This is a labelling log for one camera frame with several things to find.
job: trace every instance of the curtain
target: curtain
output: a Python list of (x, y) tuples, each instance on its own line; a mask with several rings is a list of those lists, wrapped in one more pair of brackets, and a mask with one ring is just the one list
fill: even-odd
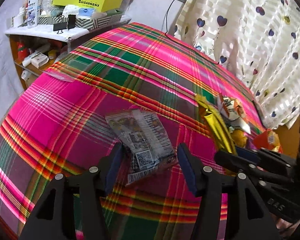
[(266, 127), (292, 126), (300, 113), (300, 8), (294, 0), (187, 0), (174, 31), (250, 88)]

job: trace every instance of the bed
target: bed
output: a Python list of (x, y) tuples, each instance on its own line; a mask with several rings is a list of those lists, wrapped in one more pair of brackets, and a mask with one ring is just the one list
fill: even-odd
[[(219, 172), (195, 94), (211, 103), (219, 93), (238, 98), (251, 137), (264, 131), (253, 95), (236, 77), (187, 44), (139, 23), (91, 39), (48, 72), (21, 95), (0, 126), (0, 220), (11, 238), (20, 234), (55, 174), (80, 174), (110, 153), (117, 139), (104, 116), (112, 111), (155, 111), (175, 148), (185, 142)], [(175, 165), (133, 187), (118, 179), (101, 202), (112, 240), (172, 240), (189, 239), (200, 198), (192, 196)], [(77, 238), (83, 239), (77, 197), (74, 207)], [(219, 239), (226, 209), (224, 196)]]

